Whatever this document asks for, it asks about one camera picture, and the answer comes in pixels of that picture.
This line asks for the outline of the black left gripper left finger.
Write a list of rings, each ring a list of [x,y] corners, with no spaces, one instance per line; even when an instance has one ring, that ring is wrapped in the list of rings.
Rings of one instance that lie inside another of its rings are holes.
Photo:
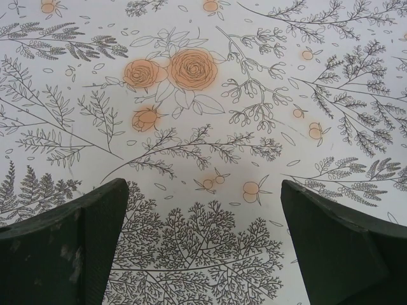
[[[102,304],[127,204],[114,179],[1,228],[1,304]]]

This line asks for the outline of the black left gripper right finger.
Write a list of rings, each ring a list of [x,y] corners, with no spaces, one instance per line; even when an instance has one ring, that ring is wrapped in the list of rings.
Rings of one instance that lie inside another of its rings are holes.
[[[406,227],[290,180],[282,208],[311,304],[406,304]]]

